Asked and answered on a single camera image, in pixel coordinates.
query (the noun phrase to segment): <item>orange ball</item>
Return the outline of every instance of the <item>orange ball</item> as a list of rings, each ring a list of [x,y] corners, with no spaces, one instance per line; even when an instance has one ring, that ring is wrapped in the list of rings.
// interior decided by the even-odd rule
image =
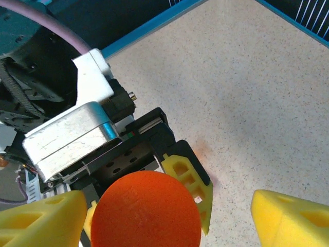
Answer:
[[[111,185],[92,219],[92,247],[199,247],[200,215],[189,191],[156,171]]]

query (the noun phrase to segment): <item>white speckled tabletop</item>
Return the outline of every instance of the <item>white speckled tabletop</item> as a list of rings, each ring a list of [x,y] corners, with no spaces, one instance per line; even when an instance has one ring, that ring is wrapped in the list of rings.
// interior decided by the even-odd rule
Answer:
[[[214,184],[206,246],[260,246],[256,189],[329,204],[329,50],[255,0],[209,0],[111,58]]]

